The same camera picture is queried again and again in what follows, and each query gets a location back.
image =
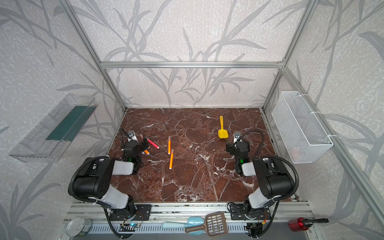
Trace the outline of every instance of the light blue scoop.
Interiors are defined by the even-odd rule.
[[[183,227],[193,227],[204,224],[204,219],[201,217],[190,217],[188,223],[179,223],[179,222],[163,222],[163,228],[183,228]],[[188,233],[189,235],[200,235],[204,230],[195,231]]]

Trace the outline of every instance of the brown scoop handle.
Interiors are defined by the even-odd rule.
[[[186,233],[195,232],[195,231],[199,231],[199,230],[205,230],[205,225],[202,224],[202,225],[197,225],[197,226],[185,228]]]

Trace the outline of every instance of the red bottle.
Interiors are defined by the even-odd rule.
[[[326,218],[320,218],[320,219],[307,219],[303,217],[299,217],[297,219],[292,219],[288,221],[288,227],[294,231],[306,231],[308,230],[312,224],[314,223],[327,223],[329,222]]]

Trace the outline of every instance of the metal can lid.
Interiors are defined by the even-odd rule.
[[[84,228],[85,220],[81,217],[75,217],[70,223],[68,223],[65,230],[66,234],[69,237],[74,237],[78,235]]]

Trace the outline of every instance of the tin can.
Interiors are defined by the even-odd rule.
[[[89,218],[75,217],[68,223],[65,233],[69,237],[82,237],[91,229],[92,221]]]

